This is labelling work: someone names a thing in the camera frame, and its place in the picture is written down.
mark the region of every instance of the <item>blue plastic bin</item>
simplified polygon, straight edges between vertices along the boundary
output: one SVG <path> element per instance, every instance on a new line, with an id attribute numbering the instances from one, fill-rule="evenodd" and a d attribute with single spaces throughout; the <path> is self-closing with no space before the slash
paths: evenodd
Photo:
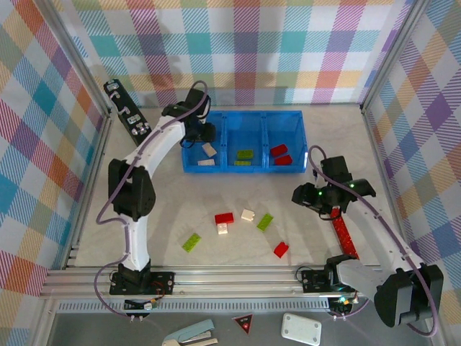
<path id="1" fill-rule="evenodd" d="M 215 166 L 199 166 L 199 160 L 209 157 L 197 142 L 182 149 L 182 165 L 187 173 L 303 173 L 307 166 L 308 142 L 305 136 L 303 113 L 285 111 L 211 111 L 207 121 L 216 127 L 216 139 L 211 143 L 217 151 L 211 159 Z M 293 163 L 274 165 L 270 149 L 285 144 Z M 251 166 L 236 166 L 237 151 L 252 149 Z"/>

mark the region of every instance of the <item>stapler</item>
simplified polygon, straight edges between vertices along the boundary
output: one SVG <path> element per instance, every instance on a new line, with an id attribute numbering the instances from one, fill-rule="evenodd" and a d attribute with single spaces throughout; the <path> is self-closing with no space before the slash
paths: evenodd
<path id="1" fill-rule="evenodd" d="M 162 342 L 162 346 L 181 346 L 183 342 L 193 342 L 211 337 L 211 330 L 215 328 L 211 319 L 193 324 L 175 333 L 167 335 Z M 209 339 L 201 342 L 188 344 L 187 346 L 208 346 L 217 344 L 218 339 Z"/>

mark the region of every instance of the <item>lime green lego brick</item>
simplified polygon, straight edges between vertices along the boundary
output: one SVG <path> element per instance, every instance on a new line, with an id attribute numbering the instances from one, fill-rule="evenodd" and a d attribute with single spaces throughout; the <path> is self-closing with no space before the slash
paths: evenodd
<path id="1" fill-rule="evenodd" d="M 199 236 L 197 233 L 194 233 L 193 235 L 190 236 L 190 238 L 184 243 L 182 248 L 186 250 L 187 252 L 191 252 L 192 249 L 195 248 L 195 245 L 200 241 L 202 237 Z"/>
<path id="2" fill-rule="evenodd" d="M 269 226 L 269 224 L 272 222 L 272 220 L 274 219 L 274 216 L 272 216 L 271 214 L 266 214 L 263 216 L 263 218 L 261 219 L 261 221 L 258 223 L 258 228 L 261 230 L 261 231 L 266 231 L 266 228 Z"/>
<path id="3" fill-rule="evenodd" d="M 235 166 L 251 166 L 250 161 L 235 161 L 233 164 Z"/>
<path id="4" fill-rule="evenodd" d="M 239 150 L 237 151 L 237 159 L 239 160 L 247 160 L 253 158 L 253 150 Z"/>

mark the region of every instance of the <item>colorful plaid backdrop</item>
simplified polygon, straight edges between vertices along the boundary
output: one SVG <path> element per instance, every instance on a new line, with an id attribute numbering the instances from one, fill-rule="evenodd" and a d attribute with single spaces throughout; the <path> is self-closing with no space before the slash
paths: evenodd
<path id="1" fill-rule="evenodd" d="M 444 271 L 461 342 L 461 1 L 433 0 L 370 122 L 412 248 Z"/>
<path id="2" fill-rule="evenodd" d="M 32 0 L 0 9 L 0 345 L 23 345 L 102 117 Z"/>
<path id="3" fill-rule="evenodd" d="M 358 102 L 413 0 L 53 0 L 101 84 L 139 105 Z"/>

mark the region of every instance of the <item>red triangle sign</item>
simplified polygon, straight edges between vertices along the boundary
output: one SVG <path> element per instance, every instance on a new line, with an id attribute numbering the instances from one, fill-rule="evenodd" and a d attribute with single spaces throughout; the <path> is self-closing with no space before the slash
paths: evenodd
<path id="1" fill-rule="evenodd" d="M 238 323 L 238 325 L 245 331 L 245 333 L 247 333 L 247 335 L 250 335 L 252 319 L 253 319 L 253 314 L 233 318 L 233 320 Z"/>

